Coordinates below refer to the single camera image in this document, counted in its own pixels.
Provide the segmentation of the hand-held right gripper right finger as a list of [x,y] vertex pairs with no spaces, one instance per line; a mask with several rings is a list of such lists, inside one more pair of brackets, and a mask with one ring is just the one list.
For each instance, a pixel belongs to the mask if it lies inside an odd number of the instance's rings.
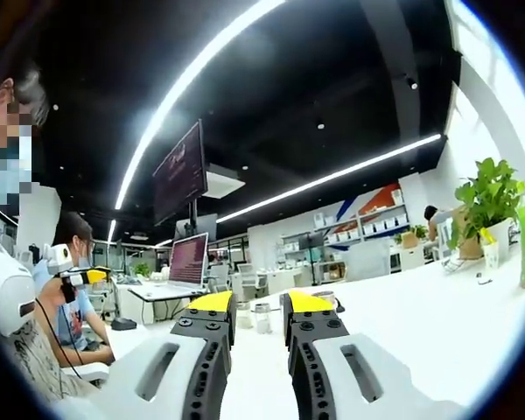
[[368,336],[351,334],[322,297],[283,296],[289,373],[301,419],[460,419],[463,407],[434,400],[410,369]]

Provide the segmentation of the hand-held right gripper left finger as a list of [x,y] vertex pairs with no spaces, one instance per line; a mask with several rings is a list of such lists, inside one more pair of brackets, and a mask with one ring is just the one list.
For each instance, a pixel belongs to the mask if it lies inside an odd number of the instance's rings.
[[52,405],[59,419],[217,419],[231,372],[236,302],[232,291],[193,300],[165,335],[113,363],[85,398]]

